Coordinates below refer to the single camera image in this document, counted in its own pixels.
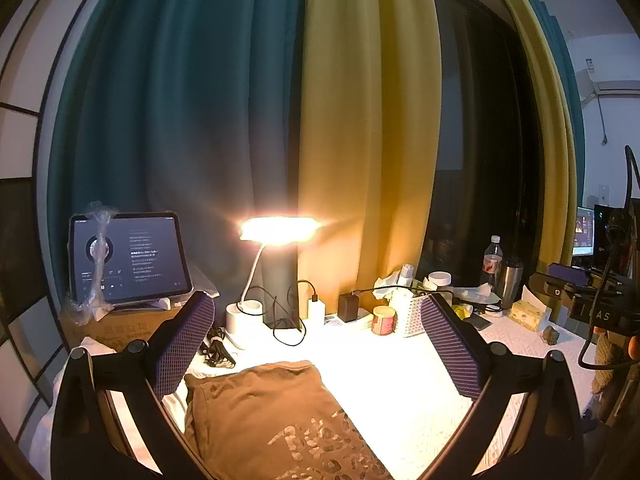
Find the stainless steel tumbler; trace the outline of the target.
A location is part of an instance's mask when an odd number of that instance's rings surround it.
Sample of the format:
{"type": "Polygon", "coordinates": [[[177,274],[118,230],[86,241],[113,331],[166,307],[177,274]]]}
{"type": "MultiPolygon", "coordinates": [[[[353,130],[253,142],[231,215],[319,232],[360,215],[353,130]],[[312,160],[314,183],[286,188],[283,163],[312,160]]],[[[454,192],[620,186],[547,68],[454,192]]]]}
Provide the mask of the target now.
{"type": "Polygon", "coordinates": [[[498,279],[497,294],[503,310],[509,310],[515,301],[520,287],[524,263],[520,258],[506,258],[498,279]]]}

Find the cardboard box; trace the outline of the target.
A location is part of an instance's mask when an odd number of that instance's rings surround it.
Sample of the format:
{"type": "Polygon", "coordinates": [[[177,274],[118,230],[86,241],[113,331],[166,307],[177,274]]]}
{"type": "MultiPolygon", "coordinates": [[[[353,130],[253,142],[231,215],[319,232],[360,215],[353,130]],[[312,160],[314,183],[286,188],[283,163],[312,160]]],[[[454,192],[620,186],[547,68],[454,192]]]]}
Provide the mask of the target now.
{"type": "Polygon", "coordinates": [[[63,332],[71,346],[77,346],[85,337],[105,344],[116,351],[126,347],[136,339],[148,340],[165,321],[171,320],[180,308],[171,310],[128,310],[111,311],[100,322],[89,321],[78,325],[66,313],[60,314],[63,332]]]}

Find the white perforated basket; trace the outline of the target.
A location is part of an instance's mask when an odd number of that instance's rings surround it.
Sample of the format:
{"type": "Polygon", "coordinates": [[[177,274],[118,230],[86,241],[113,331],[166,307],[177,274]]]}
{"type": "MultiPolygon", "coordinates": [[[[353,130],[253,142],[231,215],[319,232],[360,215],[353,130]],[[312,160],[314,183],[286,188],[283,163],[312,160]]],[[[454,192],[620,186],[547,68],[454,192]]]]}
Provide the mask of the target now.
{"type": "Polygon", "coordinates": [[[395,311],[394,332],[404,338],[425,333],[422,324],[422,307],[433,296],[431,292],[413,295],[408,289],[397,289],[388,304],[395,311]]]}

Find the wall air conditioner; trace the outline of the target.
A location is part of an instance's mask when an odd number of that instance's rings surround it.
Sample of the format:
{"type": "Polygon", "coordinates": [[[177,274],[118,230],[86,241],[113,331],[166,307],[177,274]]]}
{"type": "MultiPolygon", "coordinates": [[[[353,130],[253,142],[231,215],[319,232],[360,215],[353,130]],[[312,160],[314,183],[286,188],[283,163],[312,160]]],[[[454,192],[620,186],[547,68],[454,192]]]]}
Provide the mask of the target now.
{"type": "Polygon", "coordinates": [[[600,98],[638,98],[639,59],[633,55],[600,55],[586,58],[576,70],[580,104],[600,98]]]}

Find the wet wipes pack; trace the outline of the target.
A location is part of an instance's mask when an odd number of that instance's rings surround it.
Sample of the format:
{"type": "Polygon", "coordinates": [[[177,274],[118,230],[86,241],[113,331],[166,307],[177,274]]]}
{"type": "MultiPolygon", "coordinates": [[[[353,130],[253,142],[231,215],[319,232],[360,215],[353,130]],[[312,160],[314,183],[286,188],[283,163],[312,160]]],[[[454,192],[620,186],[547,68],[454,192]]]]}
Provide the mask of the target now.
{"type": "Polygon", "coordinates": [[[500,302],[500,297],[489,283],[476,287],[455,287],[454,296],[467,304],[498,304],[500,302]]]}

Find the white charger adapter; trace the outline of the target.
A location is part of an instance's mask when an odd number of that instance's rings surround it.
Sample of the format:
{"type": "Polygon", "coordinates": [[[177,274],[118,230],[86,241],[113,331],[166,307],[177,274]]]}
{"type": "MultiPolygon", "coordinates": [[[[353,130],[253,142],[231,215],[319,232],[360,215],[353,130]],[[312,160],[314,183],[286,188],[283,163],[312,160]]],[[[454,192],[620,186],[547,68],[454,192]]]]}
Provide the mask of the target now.
{"type": "Polygon", "coordinates": [[[309,299],[307,302],[307,325],[315,330],[326,322],[326,304],[320,299],[309,299]]]}

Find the yellow snack bag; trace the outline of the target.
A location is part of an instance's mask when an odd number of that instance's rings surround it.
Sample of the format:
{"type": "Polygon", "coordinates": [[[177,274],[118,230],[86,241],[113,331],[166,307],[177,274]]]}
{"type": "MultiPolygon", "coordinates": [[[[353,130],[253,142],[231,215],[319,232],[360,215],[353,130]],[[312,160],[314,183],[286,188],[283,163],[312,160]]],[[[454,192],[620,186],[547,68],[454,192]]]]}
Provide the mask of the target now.
{"type": "Polygon", "coordinates": [[[473,314],[473,307],[470,304],[455,304],[452,308],[460,320],[466,320],[473,314]]]}

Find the computer monitor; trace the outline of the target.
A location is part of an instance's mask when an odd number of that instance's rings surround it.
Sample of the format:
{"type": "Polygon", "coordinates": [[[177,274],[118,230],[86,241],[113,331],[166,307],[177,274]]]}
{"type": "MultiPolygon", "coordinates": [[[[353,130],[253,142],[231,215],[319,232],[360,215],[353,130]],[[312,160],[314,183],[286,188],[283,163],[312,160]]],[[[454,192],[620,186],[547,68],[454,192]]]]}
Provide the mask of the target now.
{"type": "Polygon", "coordinates": [[[592,256],[594,249],[594,211],[578,207],[572,256],[592,256]]]}

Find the plastic water bottle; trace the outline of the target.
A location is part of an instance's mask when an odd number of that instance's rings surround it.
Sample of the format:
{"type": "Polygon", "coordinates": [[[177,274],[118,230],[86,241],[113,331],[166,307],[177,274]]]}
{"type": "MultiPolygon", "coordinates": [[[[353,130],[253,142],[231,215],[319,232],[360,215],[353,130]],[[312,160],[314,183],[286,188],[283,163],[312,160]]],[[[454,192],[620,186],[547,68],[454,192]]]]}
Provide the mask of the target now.
{"type": "Polygon", "coordinates": [[[501,238],[493,235],[485,250],[482,267],[482,280],[491,288],[495,288],[501,271],[503,252],[500,246],[501,238]]]}

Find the clear snack jar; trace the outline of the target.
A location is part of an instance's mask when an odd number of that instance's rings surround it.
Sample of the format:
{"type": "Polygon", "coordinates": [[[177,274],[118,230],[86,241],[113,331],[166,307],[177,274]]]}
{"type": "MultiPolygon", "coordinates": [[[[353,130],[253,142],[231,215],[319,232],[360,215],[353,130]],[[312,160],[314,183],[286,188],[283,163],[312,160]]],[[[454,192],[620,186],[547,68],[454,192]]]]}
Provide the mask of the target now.
{"type": "Polygon", "coordinates": [[[445,271],[433,271],[423,280],[425,289],[431,292],[438,292],[447,304],[454,304],[454,289],[451,285],[451,274],[445,271]]]}

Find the tablet computer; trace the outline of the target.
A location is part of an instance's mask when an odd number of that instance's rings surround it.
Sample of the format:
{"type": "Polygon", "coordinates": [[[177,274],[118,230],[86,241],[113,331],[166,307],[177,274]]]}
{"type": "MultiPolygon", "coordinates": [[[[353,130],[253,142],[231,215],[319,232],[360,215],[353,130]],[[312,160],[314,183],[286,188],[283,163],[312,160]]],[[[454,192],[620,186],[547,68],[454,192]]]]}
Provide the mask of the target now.
{"type": "MultiPolygon", "coordinates": [[[[99,223],[88,214],[70,218],[70,296],[81,302],[90,292],[99,223]]],[[[182,296],[192,290],[180,223],[172,211],[115,214],[105,230],[101,290],[110,304],[123,306],[182,296]]]]}

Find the brown t-shirt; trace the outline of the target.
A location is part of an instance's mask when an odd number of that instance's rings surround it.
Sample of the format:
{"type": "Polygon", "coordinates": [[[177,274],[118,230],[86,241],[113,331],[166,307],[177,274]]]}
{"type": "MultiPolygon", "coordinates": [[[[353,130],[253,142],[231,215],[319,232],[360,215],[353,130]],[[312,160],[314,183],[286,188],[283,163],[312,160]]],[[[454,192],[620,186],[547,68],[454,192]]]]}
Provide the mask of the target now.
{"type": "Polygon", "coordinates": [[[311,362],[184,381],[184,438],[216,479],[390,478],[311,362]]]}

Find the red tin can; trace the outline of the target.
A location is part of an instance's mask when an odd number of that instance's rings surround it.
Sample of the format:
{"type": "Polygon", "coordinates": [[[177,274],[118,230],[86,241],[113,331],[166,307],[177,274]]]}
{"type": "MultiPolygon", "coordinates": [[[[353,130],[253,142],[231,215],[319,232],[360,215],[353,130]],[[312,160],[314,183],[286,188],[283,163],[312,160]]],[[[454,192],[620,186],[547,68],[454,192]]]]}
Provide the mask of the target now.
{"type": "Polygon", "coordinates": [[[396,311],[390,306],[377,306],[373,309],[371,332],[378,336],[386,336],[394,331],[396,311]]]}

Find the white power strip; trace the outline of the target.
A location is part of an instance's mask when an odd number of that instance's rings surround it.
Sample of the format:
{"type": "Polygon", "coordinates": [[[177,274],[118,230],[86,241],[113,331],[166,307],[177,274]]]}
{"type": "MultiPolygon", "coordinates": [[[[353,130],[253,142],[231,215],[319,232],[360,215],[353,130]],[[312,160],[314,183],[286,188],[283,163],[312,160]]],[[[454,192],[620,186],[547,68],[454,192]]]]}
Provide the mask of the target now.
{"type": "Polygon", "coordinates": [[[356,320],[343,321],[337,314],[330,314],[324,317],[324,327],[329,326],[348,326],[356,327],[358,330],[370,330],[373,321],[373,314],[366,313],[356,320]]]}

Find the yellow tissue box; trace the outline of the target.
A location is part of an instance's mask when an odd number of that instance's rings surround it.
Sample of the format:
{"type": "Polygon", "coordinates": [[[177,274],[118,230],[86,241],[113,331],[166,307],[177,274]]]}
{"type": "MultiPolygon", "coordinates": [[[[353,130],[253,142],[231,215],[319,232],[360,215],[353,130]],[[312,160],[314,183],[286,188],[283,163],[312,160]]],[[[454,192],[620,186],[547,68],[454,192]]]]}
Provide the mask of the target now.
{"type": "Polygon", "coordinates": [[[521,299],[514,301],[508,318],[532,332],[541,332],[549,322],[551,309],[547,307],[527,286],[522,289],[521,299]]]}

